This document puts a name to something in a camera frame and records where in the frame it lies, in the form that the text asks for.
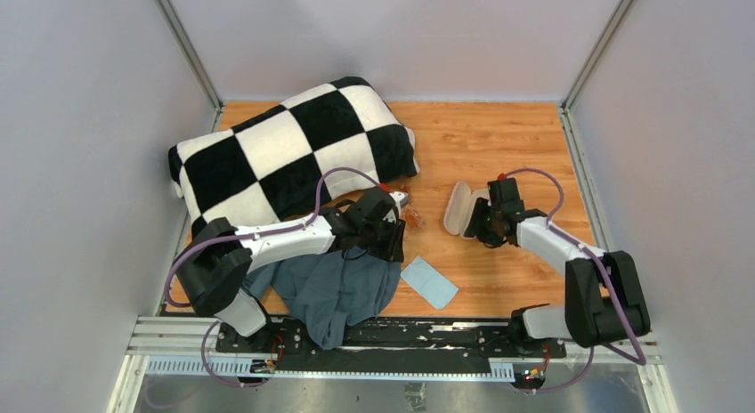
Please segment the wood tabletop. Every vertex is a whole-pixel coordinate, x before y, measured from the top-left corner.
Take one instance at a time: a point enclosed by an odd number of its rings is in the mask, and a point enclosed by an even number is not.
[[[233,101],[226,104],[220,129],[228,129],[277,103]],[[523,166],[548,171],[564,186],[564,206],[555,222],[577,238],[592,242],[588,217],[556,107],[547,103],[493,102],[389,102],[391,110],[417,138],[416,177],[389,183],[408,184],[412,206],[426,221],[421,229],[407,230],[405,261],[422,256],[459,287],[451,303],[433,308],[401,281],[384,315],[507,317],[517,308],[533,304],[561,304],[564,280],[538,257],[520,248],[489,249],[474,240],[450,235],[442,225],[453,186],[465,181],[481,189],[500,173]],[[556,188],[538,174],[518,174],[519,190],[527,208],[550,211]],[[176,281],[176,301],[186,296]],[[263,298],[269,313],[286,313],[274,290]],[[167,307],[170,312],[176,308]]]

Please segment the white square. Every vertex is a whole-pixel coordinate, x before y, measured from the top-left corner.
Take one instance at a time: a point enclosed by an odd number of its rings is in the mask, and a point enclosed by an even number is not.
[[[291,109],[298,104],[304,103],[305,101],[316,99],[320,97],[321,95],[325,95],[327,93],[336,91],[336,89],[337,88],[331,84],[323,84],[320,86],[315,86],[314,88],[310,88],[309,90],[299,95],[295,95],[291,97],[290,99],[286,99],[282,101],[280,104],[285,106],[287,109]]]
[[[257,180],[312,153],[301,126],[285,111],[236,134]]]
[[[352,85],[341,88],[339,91],[351,103],[364,131],[399,124],[394,114],[372,88],[366,85]]]
[[[378,170],[375,167],[372,149],[365,133],[356,134],[348,139],[316,150],[314,157],[317,159],[317,164],[322,173],[337,166],[349,166],[363,171],[379,182]],[[325,179],[325,186],[328,187],[330,197],[336,198],[347,192],[371,188],[373,184],[364,177],[350,171],[338,171]]]
[[[196,139],[187,140],[186,142],[180,142],[175,147],[175,150],[178,152],[178,158],[180,158],[181,161],[186,162],[186,159],[189,159],[191,155],[194,155],[200,150],[206,149],[223,139],[227,139],[232,135],[233,131],[231,130],[218,131],[217,133],[203,135]]]
[[[197,220],[197,217],[202,215],[197,205],[197,197],[194,196],[194,188],[189,181],[189,175],[186,174],[186,167],[181,166],[181,171],[178,173],[178,182],[181,184],[183,190],[183,199],[186,201],[186,208],[189,209],[189,217],[191,220]]]
[[[257,226],[278,221],[278,216],[264,195],[259,182],[220,204],[215,204],[203,216],[208,223],[218,217],[225,217],[232,225],[240,226]]]

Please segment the checkered pillow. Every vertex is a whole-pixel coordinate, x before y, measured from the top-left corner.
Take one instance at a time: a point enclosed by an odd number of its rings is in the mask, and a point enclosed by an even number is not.
[[[337,166],[380,182],[419,171],[414,133],[360,77],[317,86],[230,130],[178,143],[168,161],[194,233],[218,217],[258,225],[310,213],[317,181]],[[371,183],[338,172],[325,186],[323,203]]]

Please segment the white wall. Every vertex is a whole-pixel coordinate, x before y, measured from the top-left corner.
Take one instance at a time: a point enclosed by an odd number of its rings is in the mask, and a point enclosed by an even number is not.
[[[225,100],[344,75],[386,98],[565,98],[619,0],[172,0]]]
[[[213,111],[152,0],[0,0],[0,411],[102,412]]]
[[[755,0],[638,0],[573,113],[680,411],[752,411]]]

